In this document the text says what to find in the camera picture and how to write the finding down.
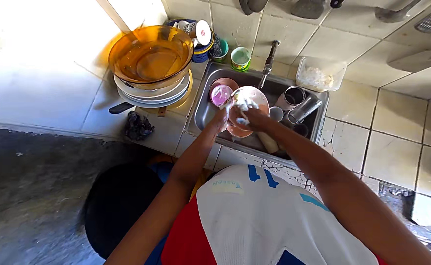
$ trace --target faucet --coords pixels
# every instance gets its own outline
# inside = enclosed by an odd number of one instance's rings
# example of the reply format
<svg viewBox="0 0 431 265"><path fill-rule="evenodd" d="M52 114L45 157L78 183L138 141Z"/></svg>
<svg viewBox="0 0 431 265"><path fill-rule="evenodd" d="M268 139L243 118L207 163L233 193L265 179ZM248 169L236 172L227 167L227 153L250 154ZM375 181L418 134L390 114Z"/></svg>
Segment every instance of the faucet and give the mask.
<svg viewBox="0 0 431 265"><path fill-rule="evenodd" d="M273 40L271 43L270 55L266 58L265 68L263 69L263 76L261 77L260 84L258 84L258 89L260 90L265 85L266 77L271 73L271 68L274 61L274 53L276 52L276 48L279 44L279 40Z"/></svg>

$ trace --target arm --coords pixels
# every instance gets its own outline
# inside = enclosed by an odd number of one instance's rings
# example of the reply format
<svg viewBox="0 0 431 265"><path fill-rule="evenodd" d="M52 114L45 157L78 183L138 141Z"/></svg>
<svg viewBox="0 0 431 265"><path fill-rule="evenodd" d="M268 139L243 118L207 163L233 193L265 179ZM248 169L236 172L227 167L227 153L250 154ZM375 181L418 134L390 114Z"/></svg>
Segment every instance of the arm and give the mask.
<svg viewBox="0 0 431 265"><path fill-rule="evenodd" d="M250 109L246 115L250 127L267 133L286 148L337 220L373 253L389 265L431 265L430 251L376 194L328 152L257 109Z"/></svg>
<svg viewBox="0 0 431 265"><path fill-rule="evenodd" d="M163 188L106 260L107 265L144 264L154 247L169 233L206 163L214 140L227 121L219 111L173 166Z"/></svg>

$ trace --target stainless steel sink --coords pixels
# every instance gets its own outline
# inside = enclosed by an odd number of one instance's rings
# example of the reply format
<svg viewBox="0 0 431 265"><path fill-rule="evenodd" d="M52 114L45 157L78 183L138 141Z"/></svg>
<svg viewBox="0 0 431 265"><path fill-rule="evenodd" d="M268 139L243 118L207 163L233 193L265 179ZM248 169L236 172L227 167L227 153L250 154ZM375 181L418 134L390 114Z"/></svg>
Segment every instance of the stainless steel sink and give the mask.
<svg viewBox="0 0 431 265"><path fill-rule="evenodd" d="M192 135L199 135L202 129L204 129L206 124L217 112L218 108L214 106L209 100L209 88L215 80L222 77L228 77L235 80L240 87L246 85L258 87L258 83L260 82L262 75L263 74L261 72L255 70L248 70L246 72L240 73L231 69L230 65L224 65L215 62L208 63L185 130ZM277 77L274 75L268 75L265 86L262 88L262 92L266 95L269 105L273 106L278 97L288 87L293 85L295 85L293 80ZM327 111L329 93L316 93L306 90L306 94L314 94L322 101L322 105L316 111L307 116L307 118L305 118L305 120L302 122L309 128L309 134L307 137L311 141L318 144L320 140L321 128L325 119L325 113ZM295 163L290 160L285 151L278 151L274 154L266 153L266 149L259 140L256 133L253 133L246 138L232 141L232 136L229 134L229 132L224 131L218 135L215 141L221 145L252 154L271 162L297 168Z"/></svg>

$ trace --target amber glass bowl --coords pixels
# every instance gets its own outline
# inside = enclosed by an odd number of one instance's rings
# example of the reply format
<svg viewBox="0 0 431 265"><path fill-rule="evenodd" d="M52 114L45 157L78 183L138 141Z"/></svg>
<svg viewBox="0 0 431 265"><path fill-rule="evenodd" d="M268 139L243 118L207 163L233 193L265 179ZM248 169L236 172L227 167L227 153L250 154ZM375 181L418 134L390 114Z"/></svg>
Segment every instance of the amber glass bowl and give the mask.
<svg viewBox="0 0 431 265"><path fill-rule="evenodd" d="M170 26L135 29L114 44L109 66L133 87L153 90L170 86L188 73L194 46L187 33Z"/></svg>

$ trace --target white plate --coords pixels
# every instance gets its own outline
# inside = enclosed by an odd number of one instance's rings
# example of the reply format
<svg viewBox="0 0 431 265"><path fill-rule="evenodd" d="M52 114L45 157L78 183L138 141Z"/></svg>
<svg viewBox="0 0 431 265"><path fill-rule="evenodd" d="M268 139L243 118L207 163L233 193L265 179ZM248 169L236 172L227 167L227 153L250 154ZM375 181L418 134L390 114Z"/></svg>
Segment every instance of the white plate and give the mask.
<svg viewBox="0 0 431 265"><path fill-rule="evenodd" d="M151 98L160 97L170 93L175 88L177 88L181 84L181 82L183 82L183 79L185 79L187 76L189 78L189 74L186 74L180 81L176 82L175 84L172 84L171 86L167 86L164 88L155 89L155 90L144 90L144 89L139 89L135 87L129 87L122 80L120 80L119 77L117 77L116 75L114 75L114 81L116 82L116 85L118 85L118 88L120 88L122 91L124 91L129 95L133 95L134 97L143 98L143 99L151 99Z"/></svg>
<svg viewBox="0 0 431 265"><path fill-rule="evenodd" d="M123 91L123 92L130 99L133 99L137 102L146 103L146 104L157 104L157 103L168 102L170 100L176 99L177 97L181 96L181 94L184 93L184 91L186 91L186 89L188 88L188 85L189 85L189 75L184 76L181 84L177 88L175 88L173 91L171 91L170 93L168 93L166 95L159 96L156 98L142 99L142 98L130 95L130 94L126 93L125 91Z"/></svg>
<svg viewBox="0 0 431 265"><path fill-rule="evenodd" d="M146 104L146 103L140 103L140 102L137 102L137 101L131 99L130 97L126 96L123 93L123 91L120 89L118 89L118 93L119 93L119 96L121 96L121 98L124 99L127 103L130 103L134 106L147 107L147 108L158 108L158 107L171 105L171 104L177 102L178 100L180 100L185 94L185 93L182 93L181 96L177 97L176 99L172 99L171 101L168 101L168 102L158 103L158 104Z"/></svg>

